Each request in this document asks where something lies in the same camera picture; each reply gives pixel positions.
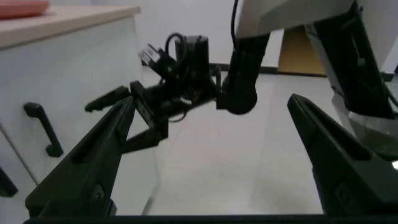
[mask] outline tiled floor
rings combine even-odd
[[[158,80],[146,71],[144,84]],[[332,118],[326,78],[260,75],[258,102],[244,116],[209,103],[157,149],[161,183],[149,215],[321,213],[311,163],[287,109],[292,93]]]

